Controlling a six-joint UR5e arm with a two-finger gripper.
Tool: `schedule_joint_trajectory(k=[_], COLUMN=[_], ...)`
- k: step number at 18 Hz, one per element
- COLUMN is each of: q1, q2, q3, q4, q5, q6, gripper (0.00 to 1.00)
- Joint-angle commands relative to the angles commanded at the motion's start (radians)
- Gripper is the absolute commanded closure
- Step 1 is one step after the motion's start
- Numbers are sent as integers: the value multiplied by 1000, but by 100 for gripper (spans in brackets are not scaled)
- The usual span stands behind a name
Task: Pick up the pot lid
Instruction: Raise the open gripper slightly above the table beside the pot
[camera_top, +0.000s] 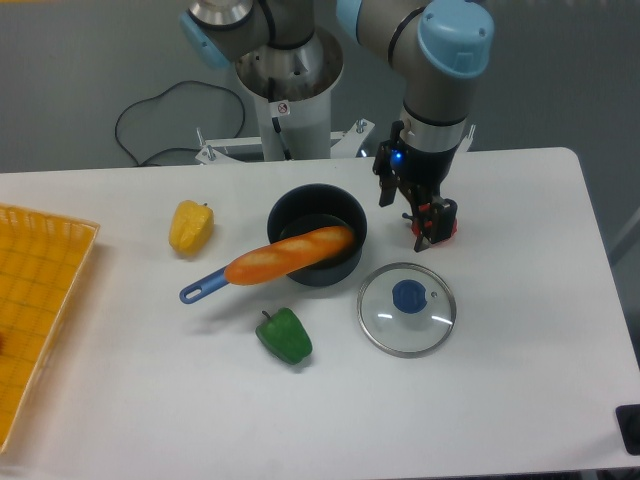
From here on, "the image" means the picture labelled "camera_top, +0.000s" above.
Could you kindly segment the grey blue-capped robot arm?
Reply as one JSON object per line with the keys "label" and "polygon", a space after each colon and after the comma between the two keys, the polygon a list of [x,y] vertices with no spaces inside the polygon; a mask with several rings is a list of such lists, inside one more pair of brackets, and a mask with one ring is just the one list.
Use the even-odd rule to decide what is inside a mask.
{"label": "grey blue-capped robot arm", "polygon": [[[457,206],[441,185],[489,62],[493,19],[472,1],[340,1],[336,16],[406,83],[399,118],[374,160],[379,203],[405,197],[416,250],[446,241]],[[344,60],[311,2],[196,1],[179,22],[202,61],[233,67],[253,96],[266,159],[328,155],[330,93]]]}

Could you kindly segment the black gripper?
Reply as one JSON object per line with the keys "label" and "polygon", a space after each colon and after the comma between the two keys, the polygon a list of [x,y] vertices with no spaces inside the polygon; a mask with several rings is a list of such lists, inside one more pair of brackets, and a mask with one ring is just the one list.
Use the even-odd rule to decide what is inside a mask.
{"label": "black gripper", "polygon": [[389,139],[379,144],[373,173],[379,177],[380,207],[394,203],[397,189],[403,193],[411,212],[402,217],[415,236],[413,250],[421,252],[457,232],[457,203],[440,197],[456,147],[444,152],[419,150],[401,138],[404,129],[400,120],[391,124]]}

